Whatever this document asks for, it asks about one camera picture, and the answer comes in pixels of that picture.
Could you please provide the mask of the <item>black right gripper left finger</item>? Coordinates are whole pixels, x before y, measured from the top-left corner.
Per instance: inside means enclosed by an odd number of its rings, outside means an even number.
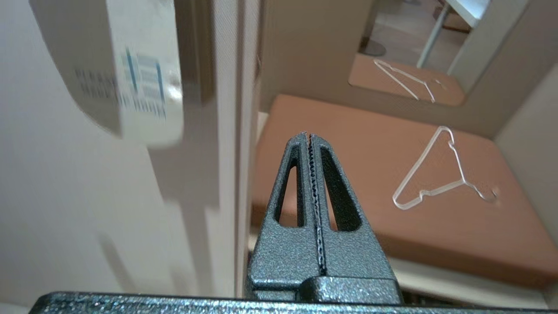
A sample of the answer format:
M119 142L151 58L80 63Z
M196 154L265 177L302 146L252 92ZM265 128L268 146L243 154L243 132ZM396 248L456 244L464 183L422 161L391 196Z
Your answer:
M307 134L287 141L248 265L245 296L253 300L296 300L303 281L318 276L318 240ZM296 170L297 225L279 222L291 169Z

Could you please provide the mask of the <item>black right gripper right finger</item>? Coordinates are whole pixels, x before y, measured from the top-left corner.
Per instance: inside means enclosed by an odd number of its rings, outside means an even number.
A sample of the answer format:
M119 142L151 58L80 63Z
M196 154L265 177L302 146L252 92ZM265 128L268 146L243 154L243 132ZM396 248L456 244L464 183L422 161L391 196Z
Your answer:
M310 135L310 183L320 274L394 280L333 147L315 134Z

